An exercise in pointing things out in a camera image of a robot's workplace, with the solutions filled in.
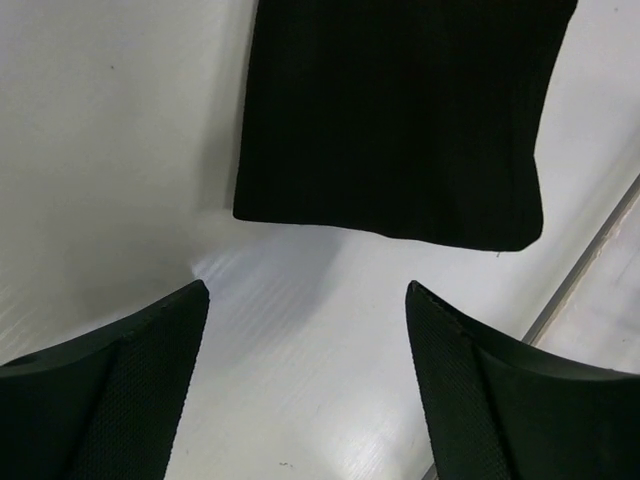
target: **textured fabric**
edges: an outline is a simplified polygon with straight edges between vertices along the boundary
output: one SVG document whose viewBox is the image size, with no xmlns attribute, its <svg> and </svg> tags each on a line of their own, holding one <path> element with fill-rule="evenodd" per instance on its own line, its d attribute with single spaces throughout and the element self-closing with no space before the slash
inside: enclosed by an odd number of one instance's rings
<svg viewBox="0 0 640 480">
<path fill-rule="evenodd" d="M 234 215 L 485 250 L 542 230 L 533 159 L 576 0 L 260 0 Z"/>
<path fill-rule="evenodd" d="M 440 480 L 516 480 L 472 339 L 417 283 L 407 319 Z"/>
<path fill-rule="evenodd" d="M 407 320 L 440 480 L 640 478 L 640 377 L 535 349 L 416 282 Z"/>
<path fill-rule="evenodd" d="M 197 281 L 3 366 L 3 478 L 162 480 L 208 304 Z"/>
</svg>

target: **metal strip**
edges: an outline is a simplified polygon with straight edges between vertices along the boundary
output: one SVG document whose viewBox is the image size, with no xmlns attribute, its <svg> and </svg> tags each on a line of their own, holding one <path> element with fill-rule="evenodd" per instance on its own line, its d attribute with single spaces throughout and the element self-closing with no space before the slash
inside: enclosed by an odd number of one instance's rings
<svg viewBox="0 0 640 480">
<path fill-rule="evenodd" d="M 553 320 L 556 319 L 560 310 L 562 310 L 562 307 L 571 296 L 580 279 L 593 263 L 593 260 L 597 257 L 600 249 L 607 242 L 610 235 L 615 231 L 615 228 L 624 219 L 626 213 L 638 198 L 640 198 L 640 175 L 636 177 L 629 189 L 622 196 L 616 207 L 602 224 L 602 227 L 600 227 L 600 230 L 598 230 L 598 233 L 596 233 L 576 264 L 569 271 L 569 274 L 542 309 L 540 315 L 538 315 L 529 330 L 527 330 L 527 333 L 522 338 L 524 343 L 535 345 L 540 340 L 546 329 Z M 435 465 L 431 465 L 422 480 L 438 480 Z"/>
</svg>

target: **black fabric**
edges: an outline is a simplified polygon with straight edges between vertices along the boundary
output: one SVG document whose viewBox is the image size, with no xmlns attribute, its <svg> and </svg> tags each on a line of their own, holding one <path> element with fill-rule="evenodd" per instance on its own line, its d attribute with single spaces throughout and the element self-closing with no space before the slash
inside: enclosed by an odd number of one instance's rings
<svg viewBox="0 0 640 480">
<path fill-rule="evenodd" d="M 11 480 L 161 480 L 209 305 L 201 281 L 0 368 Z"/>
<path fill-rule="evenodd" d="M 640 377 L 533 348 L 417 282 L 406 308 L 440 480 L 640 478 Z"/>
<path fill-rule="evenodd" d="M 234 215 L 513 251 L 576 0 L 260 0 Z"/>
</svg>

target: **white surface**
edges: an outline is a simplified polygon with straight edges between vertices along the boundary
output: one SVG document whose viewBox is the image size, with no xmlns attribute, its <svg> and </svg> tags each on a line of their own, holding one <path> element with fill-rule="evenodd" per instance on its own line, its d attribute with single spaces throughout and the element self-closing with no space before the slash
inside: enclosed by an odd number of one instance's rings
<svg viewBox="0 0 640 480">
<path fill-rule="evenodd" d="M 640 200 L 612 232 L 538 347 L 640 373 Z"/>
<path fill-rule="evenodd" d="M 640 3 L 581 2 L 537 148 L 544 235 L 499 257 L 232 221 L 252 12 L 0 2 L 0 361 L 195 274 L 211 316 L 168 479 L 417 480 L 405 287 L 524 334 L 640 170 Z"/>
</svg>

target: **white floor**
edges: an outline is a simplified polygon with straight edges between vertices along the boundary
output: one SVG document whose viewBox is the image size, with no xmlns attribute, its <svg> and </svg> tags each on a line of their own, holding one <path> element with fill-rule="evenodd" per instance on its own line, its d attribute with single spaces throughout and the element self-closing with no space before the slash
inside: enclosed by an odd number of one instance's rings
<svg viewBox="0 0 640 480">
<path fill-rule="evenodd" d="M 0 2 L 0 362 L 207 281 L 169 480 L 418 480 L 417 279 L 522 336 L 640 173 L 640 3 L 582 0 L 496 255 L 229 217 L 253 0 Z"/>
<path fill-rule="evenodd" d="M 612 233 L 538 346 L 640 373 L 640 199 Z"/>
</svg>

